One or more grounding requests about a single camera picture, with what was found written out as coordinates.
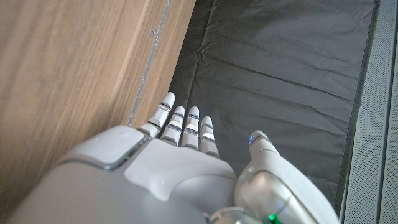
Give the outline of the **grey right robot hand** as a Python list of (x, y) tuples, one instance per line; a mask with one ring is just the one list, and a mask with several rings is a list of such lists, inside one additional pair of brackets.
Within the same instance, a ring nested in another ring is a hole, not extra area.
[(139, 128), (115, 126), (66, 153), (9, 223), (338, 223), (322, 192), (261, 131), (241, 174), (211, 118), (167, 93)]

